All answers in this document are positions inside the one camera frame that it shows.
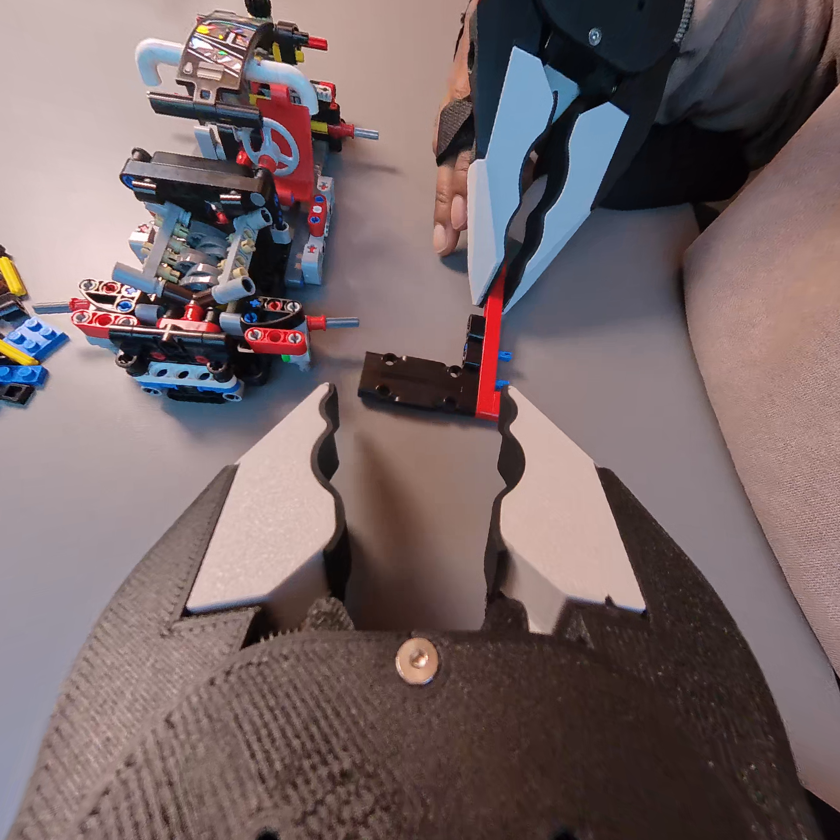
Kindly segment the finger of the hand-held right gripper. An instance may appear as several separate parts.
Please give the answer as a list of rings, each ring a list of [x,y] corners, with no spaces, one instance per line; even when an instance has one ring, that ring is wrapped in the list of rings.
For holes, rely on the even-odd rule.
[[[468,172],[468,272],[477,306],[505,257],[508,227],[522,199],[524,162],[579,92],[573,80],[513,47],[486,154]]]
[[[553,122],[539,162],[544,192],[527,216],[524,237],[508,261],[504,311],[530,289],[589,216],[628,121],[610,102],[584,110],[577,98]]]

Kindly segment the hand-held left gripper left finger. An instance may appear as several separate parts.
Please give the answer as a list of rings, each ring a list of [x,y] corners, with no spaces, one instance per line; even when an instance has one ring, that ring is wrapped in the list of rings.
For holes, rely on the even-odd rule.
[[[185,610],[191,615],[264,606],[304,617],[346,582],[335,386],[323,383],[237,462]]]

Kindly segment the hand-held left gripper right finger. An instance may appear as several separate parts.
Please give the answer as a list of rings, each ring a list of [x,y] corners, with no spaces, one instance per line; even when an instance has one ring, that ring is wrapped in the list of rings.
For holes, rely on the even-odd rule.
[[[520,391],[500,394],[498,471],[486,547],[488,596],[521,604],[551,634],[568,601],[646,606],[595,463]]]

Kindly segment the long red lego beam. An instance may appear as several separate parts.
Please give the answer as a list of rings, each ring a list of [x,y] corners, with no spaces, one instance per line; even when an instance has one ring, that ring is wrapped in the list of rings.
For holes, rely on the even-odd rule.
[[[493,280],[484,307],[485,335],[481,349],[475,416],[496,422],[500,407],[497,367],[500,350],[501,314],[507,266],[502,265]]]

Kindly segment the black lego panel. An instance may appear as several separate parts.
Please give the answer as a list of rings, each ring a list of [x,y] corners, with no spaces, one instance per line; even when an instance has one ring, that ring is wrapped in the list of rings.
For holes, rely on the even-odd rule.
[[[358,396],[378,403],[473,417],[478,383],[479,370],[474,365],[446,365],[369,351],[364,357]]]

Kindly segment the partly built lego car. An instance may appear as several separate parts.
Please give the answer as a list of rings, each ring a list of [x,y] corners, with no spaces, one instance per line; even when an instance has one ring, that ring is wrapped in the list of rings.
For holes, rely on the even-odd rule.
[[[325,39],[275,20],[270,2],[245,5],[198,15],[183,44],[139,43],[143,81],[159,86],[166,65],[185,89],[149,91],[152,109],[196,121],[200,154],[132,150],[120,181],[150,214],[129,239],[138,264],[35,306],[69,313],[144,393],[179,402],[238,402],[273,360],[306,370],[311,332],[359,324],[307,314],[285,292],[322,284],[327,154],[379,134],[346,122],[334,84],[301,72],[303,50]]]

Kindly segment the person's right forearm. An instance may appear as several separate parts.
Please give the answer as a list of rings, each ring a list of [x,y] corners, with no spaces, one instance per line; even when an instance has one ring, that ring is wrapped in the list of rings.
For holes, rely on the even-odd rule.
[[[759,130],[816,71],[834,2],[697,1],[658,108],[659,124]]]

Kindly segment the pile of mixed lego pieces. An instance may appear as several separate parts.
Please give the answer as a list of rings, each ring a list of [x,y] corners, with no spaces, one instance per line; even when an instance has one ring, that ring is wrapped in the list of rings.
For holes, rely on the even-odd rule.
[[[48,379],[44,362],[68,336],[26,308],[27,288],[1,247],[1,402],[25,406]]]

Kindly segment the person's right hand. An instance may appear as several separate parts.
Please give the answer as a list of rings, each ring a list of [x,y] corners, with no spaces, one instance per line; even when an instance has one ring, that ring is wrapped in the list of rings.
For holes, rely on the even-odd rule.
[[[470,94],[469,25],[477,5],[477,1],[471,1],[465,10],[464,34],[458,42],[453,66],[448,75],[447,90],[435,120],[433,151],[436,151],[438,123],[444,108],[450,102]],[[458,152],[456,157],[448,157],[437,167],[433,245],[434,251],[440,256],[448,256],[456,250],[460,233],[468,227],[468,170],[472,160],[473,151],[466,149]]]

